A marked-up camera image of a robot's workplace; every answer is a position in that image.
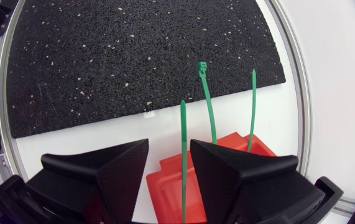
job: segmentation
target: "speckled rubber mat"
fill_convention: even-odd
[[[20,138],[285,82],[255,0],[26,0],[7,71]]]

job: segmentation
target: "red object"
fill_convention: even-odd
[[[249,135],[232,133],[218,140],[219,146],[246,152]],[[253,135],[251,153],[276,156],[258,137]],[[182,223],[182,155],[163,159],[161,170],[147,175],[147,185],[159,223]],[[186,222],[206,222],[201,192],[196,180],[191,153],[187,153]]]

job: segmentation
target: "white label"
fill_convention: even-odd
[[[150,112],[145,112],[144,113],[144,118],[152,118],[153,116],[155,116],[155,111],[150,111]]]

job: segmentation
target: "white surface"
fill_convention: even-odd
[[[308,178],[327,176],[355,199],[355,0],[281,0],[309,77]]]
[[[350,218],[348,217],[331,212],[322,222],[320,222],[320,224],[347,224],[349,220]]]
[[[277,155],[296,155],[298,112],[292,71],[278,28],[263,0],[259,4],[276,42],[287,82],[257,90],[254,133]],[[251,99],[251,91],[212,99],[218,138],[235,131],[242,136],[249,134]],[[205,101],[187,104],[187,128],[188,139],[211,141]],[[159,160],[180,153],[178,106],[157,110],[151,118],[144,118],[143,114],[125,116],[20,138],[17,144],[24,168],[31,178],[41,170],[40,157],[45,153],[78,154],[143,138],[149,138],[150,150],[133,220],[156,223],[145,176],[160,169]]]

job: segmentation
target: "green cable tie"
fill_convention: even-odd
[[[187,116],[185,112],[185,102],[180,103],[180,117],[182,122],[182,208],[183,223],[185,223],[185,197],[187,185]]]
[[[212,102],[210,100],[210,93],[208,84],[206,82],[206,62],[199,62],[198,63],[198,73],[202,81],[203,91],[205,93],[206,103],[208,104],[208,111],[209,111],[209,119],[210,119],[210,128],[212,132],[212,142],[213,144],[217,144],[217,137],[216,137],[216,125],[214,123],[214,114],[212,108]]]
[[[247,152],[251,152],[255,113],[256,113],[256,71],[253,69],[252,70],[252,122],[251,122],[251,133],[249,135],[249,142],[247,144]]]

